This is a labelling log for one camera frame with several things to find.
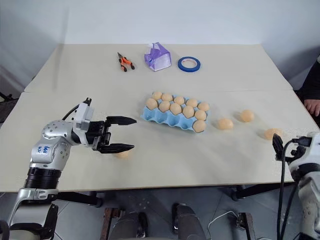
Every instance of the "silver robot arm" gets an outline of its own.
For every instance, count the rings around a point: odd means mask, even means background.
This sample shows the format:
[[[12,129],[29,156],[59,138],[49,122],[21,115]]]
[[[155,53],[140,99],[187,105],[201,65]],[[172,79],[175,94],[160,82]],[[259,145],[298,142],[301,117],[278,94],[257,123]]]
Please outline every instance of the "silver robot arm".
[[[291,151],[293,157],[285,157],[293,180],[298,183],[298,195],[303,209],[300,240],[320,239],[320,133],[291,140],[297,148]],[[281,160],[282,140],[273,136],[276,159]]]
[[[109,127],[112,124],[129,125],[136,121],[123,116],[108,116],[106,121],[91,121],[94,109],[90,103],[91,99],[87,98],[68,112],[63,120],[52,121],[42,129],[41,138],[31,151],[27,179],[18,192],[8,220],[9,232],[5,232],[8,229],[1,222],[0,239],[53,238],[58,206],[52,201],[57,198],[59,177],[72,146],[81,144],[102,154],[120,153],[134,148],[134,145],[129,144],[109,144]],[[76,112],[72,122],[65,121],[72,112]]]

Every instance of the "egg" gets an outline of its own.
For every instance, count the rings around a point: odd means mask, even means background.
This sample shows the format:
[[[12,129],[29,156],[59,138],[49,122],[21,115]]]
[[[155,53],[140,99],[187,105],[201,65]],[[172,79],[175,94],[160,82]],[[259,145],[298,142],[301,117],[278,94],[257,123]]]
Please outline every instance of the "egg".
[[[208,111],[210,109],[210,107],[207,102],[203,101],[198,104],[198,109],[203,110],[203,111]]]
[[[218,121],[218,127],[221,130],[233,129],[234,128],[234,123],[229,118],[221,118]]]
[[[187,119],[193,117],[195,114],[195,110],[192,106],[185,106],[182,112]]]
[[[118,152],[118,153],[114,153],[114,155],[118,158],[118,159],[128,159],[129,155],[130,155],[131,150],[128,151],[122,151],[122,152]]]
[[[251,110],[243,110],[241,115],[240,115],[242,121],[249,123],[251,122],[253,119],[255,119],[255,114],[251,111]]]
[[[177,96],[174,98],[174,102],[179,105],[182,105],[185,103],[185,98],[183,96]]]
[[[159,105],[159,109],[161,112],[168,111],[170,108],[170,102],[169,101],[162,101]]]
[[[195,108],[198,105],[198,101],[195,98],[190,98],[190,99],[188,99],[188,101],[186,101],[186,104],[188,106]]]
[[[174,102],[170,105],[170,111],[174,114],[174,115],[178,115],[182,112],[181,106]]]
[[[159,100],[159,99],[161,99],[161,97],[162,97],[162,92],[160,92],[160,91],[155,91],[155,92],[152,94],[152,98],[153,98],[154,100]]]
[[[155,109],[158,107],[158,102],[156,100],[154,100],[153,98],[149,98],[146,103],[145,103],[146,107],[150,110]]]
[[[173,97],[172,97],[172,95],[169,94],[169,93],[164,93],[164,94],[162,95],[162,100],[163,100],[163,101],[169,101],[169,102],[171,102],[171,101],[173,100]]]
[[[206,123],[203,120],[197,120],[193,123],[192,128],[196,133],[203,132],[206,129]]]
[[[206,120],[207,118],[207,114],[205,111],[203,110],[198,110],[195,112],[194,116],[196,117],[196,119],[198,120]]]
[[[264,136],[267,140],[272,140],[274,134],[278,134],[281,137],[282,133],[283,132],[280,128],[270,128],[264,132]]]

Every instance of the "blue egg carton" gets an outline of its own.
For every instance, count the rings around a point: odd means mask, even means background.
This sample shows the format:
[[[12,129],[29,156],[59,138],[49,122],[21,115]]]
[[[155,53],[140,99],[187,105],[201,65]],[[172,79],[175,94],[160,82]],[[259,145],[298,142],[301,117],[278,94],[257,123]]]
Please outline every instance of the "blue egg carton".
[[[186,103],[188,99],[189,97],[185,97],[184,102]],[[157,102],[159,105],[162,102],[162,99],[157,100]],[[181,105],[182,109],[186,106],[185,103]],[[205,111],[205,114],[206,114],[206,119],[204,122],[207,124],[209,111]],[[157,107],[150,110],[149,108],[147,108],[147,106],[143,107],[143,113],[140,117],[149,122],[154,121],[157,124],[167,124],[170,127],[179,127],[182,130],[191,130],[193,132],[195,132],[195,130],[193,129],[192,126],[194,122],[197,121],[197,118],[195,116],[186,118],[182,112],[177,115],[174,115],[170,111],[170,109],[165,112],[162,112]]]

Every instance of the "painter's tape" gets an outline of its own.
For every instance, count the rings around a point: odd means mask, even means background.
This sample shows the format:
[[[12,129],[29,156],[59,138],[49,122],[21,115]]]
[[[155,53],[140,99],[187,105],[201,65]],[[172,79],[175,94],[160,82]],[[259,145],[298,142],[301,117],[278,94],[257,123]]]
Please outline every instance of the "painter's tape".
[[[183,66],[183,62],[193,62],[195,63],[195,67],[185,67]],[[182,70],[182,71],[185,71],[185,72],[188,72],[188,73],[192,73],[192,72],[195,72],[195,71],[198,71],[199,68],[200,68],[200,61],[198,59],[196,59],[195,57],[193,56],[184,56],[182,58],[179,59],[178,61],[178,67]]]

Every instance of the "pliers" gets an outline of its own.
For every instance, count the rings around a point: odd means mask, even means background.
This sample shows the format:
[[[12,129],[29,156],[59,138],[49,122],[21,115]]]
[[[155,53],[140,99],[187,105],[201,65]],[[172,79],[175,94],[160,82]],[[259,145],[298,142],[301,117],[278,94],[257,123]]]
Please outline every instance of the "pliers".
[[[130,65],[132,70],[135,69],[135,66],[132,64],[132,62],[130,62],[125,56],[122,56],[120,53],[118,53],[118,56],[119,56],[119,63],[124,72],[127,71],[127,68],[124,66],[124,64]]]

